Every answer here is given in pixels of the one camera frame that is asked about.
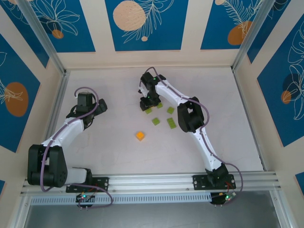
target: yellow-green block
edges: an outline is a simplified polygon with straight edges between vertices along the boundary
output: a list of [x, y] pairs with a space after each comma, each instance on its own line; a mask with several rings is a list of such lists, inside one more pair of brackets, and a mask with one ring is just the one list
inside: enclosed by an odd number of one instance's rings
[[151, 109], [151, 108], [148, 108], [145, 112], [146, 112], [147, 114], [149, 114], [149, 113], [152, 112], [152, 109]]
[[159, 103], [157, 108], [162, 108], [162, 103]]
[[167, 122], [168, 122], [169, 127], [170, 127], [171, 129], [176, 128], [176, 124], [175, 124], [173, 118], [167, 119]]
[[174, 108], [169, 107], [168, 110], [167, 110], [167, 112], [170, 113], [170, 114], [172, 114], [174, 112]]
[[152, 119], [152, 123], [156, 126], [160, 123], [160, 120], [158, 118]]

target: white tabletop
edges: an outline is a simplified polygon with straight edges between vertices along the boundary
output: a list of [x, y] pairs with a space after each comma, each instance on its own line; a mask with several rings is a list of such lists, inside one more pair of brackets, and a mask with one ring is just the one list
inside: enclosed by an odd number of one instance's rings
[[[74, 91], [93, 88], [107, 103], [108, 110], [97, 116], [80, 134], [65, 158], [68, 165], [90, 168], [93, 174], [204, 172], [204, 162], [193, 139], [178, 126], [177, 111], [167, 113], [171, 104], [160, 97], [163, 108], [150, 114], [139, 107], [138, 84], [145, 68], [116, 68], [72, 71], [60, 110], [57, 129], [76, 105]], [[241, 171], [262, 171], [238, 89], [229, 67], [158, 67], [180, 92], [196, 96], [210, 112], [208, 137], [220, 158]], [[160, 124], [154, 126], [152, 119]], [[175, 129], [167, 118], [173, 117]], [[140, 142], [135, 135], [145, 134]]]

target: metal bracket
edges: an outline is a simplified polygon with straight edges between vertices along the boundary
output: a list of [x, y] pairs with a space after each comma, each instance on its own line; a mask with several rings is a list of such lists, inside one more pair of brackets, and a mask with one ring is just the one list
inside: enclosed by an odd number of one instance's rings
[[[108, 191], [109, 178], [108, 177], [93, 177], [92, 186], [100, 187], [106, 191]], [[85, 188], [75, 185], [69, 185], [66, 187], [66, 193], [81, 193], [81, 192], [89, 192], [91, 188]]]
[[233, 186], [233, 189], [237, 188], [236, 182], [232, 174], [227, 175], [227, 178], [222, 181], [223, 184], [218, 185], [217, 188], [214, 188], [208, 181], [208, 175], [194, 175], [192, 178], [194, 190], [223, 190], [228, 188], [226, 182], [231, 184]]

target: purple cable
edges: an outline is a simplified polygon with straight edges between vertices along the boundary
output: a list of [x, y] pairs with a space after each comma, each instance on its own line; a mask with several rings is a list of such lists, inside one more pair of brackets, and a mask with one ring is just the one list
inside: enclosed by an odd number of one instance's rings
[[[93, 108], [92, 111], [90, 111], [90, 112], [88, 112], [88, 113], [86, 113], [86, 114], [84, 114], [84, 115], [81, 115], [81, 116], [79, 116], [79, 117], [77, 117], [77, 118], [75, 118], [75, 119], [73, 119], [73, 120], [67, 122], [67, 124], [63, 125], [63, 126], [58, 130], [58, 132], [53, 136], [53, 138], [50, 140], [50, 142], [48, 143], [46, 149], [44, 150], [44, 154], [43, 154], [43, 158], [42, 158], [42, 163], [41, 163], [41, 172], [40, 172], [40, 187], [41, 187], [41, 190], [42, 190], [43, 192], [47, 192], [47, 191], [49, 191], [49, 190], [52, 188], [52, 187], [50, 187], [50, 188], [48, 188], [48, 189], [45, 189], [44, 186], [43, 186], [43, 176], [44, 176], [45, 161], [46, 161], [47, 154], [48, 154], [48, 150], [49, 150], [50, 146], [52, 145], [52, 143], [54, 142], [54, 140], [58, 137], [58, 135], [59, 135], [67, 126], [69, 126], [71, 123], [75, 122], [76, 120], [79, 120], [79, 119], [81, 119], [81, 118], [83, 118], [83, 117], [86, 117], [86, 116], [92, 114], [92, 113], [96, 110], [96, 108], [98, 107], [98, 105], [99, 105], [99, 103], [98, 103], [98, 101], [99, 101], [98, 94], [97, 94], [96, 91], [93, 90], [92, 88], [85, 87], [85, 86], [84, 86], [84, 87], [78, 88], [78, 89], [75, 90], [75, 92], [74, 92], [74, 96], [75, 96], [75, 97], [76, 97], [77, 92], [78, 92], [80, 89], [89, 89], [89, 90], [91, 90], [91, 91], [95, 94], [95, 97], [96, 97], [96, 105], [95, 105], [95, 107]], [[101, 191], [105, 192], [105, 193], [110, 197], [111, 203], [108, 204], [108, 205], [100, 206], [100, 207], [108, 207], [108, 206], [110, 206], [110, 205], [113, 203], [113, 198], [112, 198], [112, 196], [111, 196], [106, 190], [104, 190], [104, 189], [102, 189], [102, 188], [100, 188], [100, 187], [98, 187], [98, 186], [90, 186], [90, 185], [76, 184], [76, 183], [75, 183], [75, 184], [71, 184], [71, 185], [77, 185], [77, 186], [88, 187], [88, 188], [95, 188], [95, 189], [98, 189], [98, 190], [101, 190]]]
[[172, 89], [170, 86], [168, 86], [168, 85], [161, 79], [161, 77], [158, 75], [158, 73], [157, 73], [155, 67], [153, 67], [153, 66], [152, 66], [152, 67], [149, 67], [149, 68], [145, 71], [145, 73], [147, 73], [150, 69], [153, 69], [153, 70], [154, 70], [154, 72], [155, 72], [156, 76], [158, 77], [158, 79], [159, 79], [159, 80], [160, 80], [168, 89], [170, 89], [176, 96], [178, 96], [178, 97], [181, 98], [181, 99], [185, 99], [185, 100], [187, 100], [187, 101], [194, 102], [194, 103], [200, 105], [200, 106], [206, 111], [206, 113], [207, 113], [207, 120], [206, 120], [205, 124], [202, 125], [202, 126], [200, 127], [200, 129], [199, 129], [200, 135], [201, 135], [201, 137], [202, 137], [202, 139], [203, 139], [203, 141], [204, 141], [204, 143], [205, 143], [205, 145], [206, 145], [208, 151], [210, 152], [210, 154], [211, 154], [213, 157], [215, 157], [217, 160], [219, 160], [221, 163], [223, 163], [223, 164], [225, 164], [225, 165], [231, 165], [232, 167], [234, 167], [234, 168], [238, 171], [238, 173], [239, 173], [239, 175], [240, 175], [240, 178], [241, 178], [241, 188], [240, 188], [240, 192], [241, 192], [241, 191], [243, 190], [243, 186], [244, 186], [243, 175], [242, 175], [241, 171], [240, 171], [239, 168], [238, 168], [237, 166], [235, 166], [234, 164], [224, 162], [224, 161], [221, 160], [218, 156], [216, 156], [216, 155], [211, 151], [211, 149], [208, 147], [207, 142], [206, 142], [206, 139], [205, 139], [205, 137], [204, 137], [204, 135], [203, 135], [202, 129], [203, 129], [203, 127], [205, 127], [205, 126], [209, 123], [209, 119], [210, 119], [210, 115], [209, 115], [208, 109], [207, 109], [203, 104], [201, 104], [201, 103], [199, 103], [199, 102], [197, 102], [197, 101], [194, 101], [194, 100], [189, 99], [189, 98], [186, 98], [186, 97], [182, 97], [182, 96], [181, 96], [179, 93], [177, 93], [174, 89]]

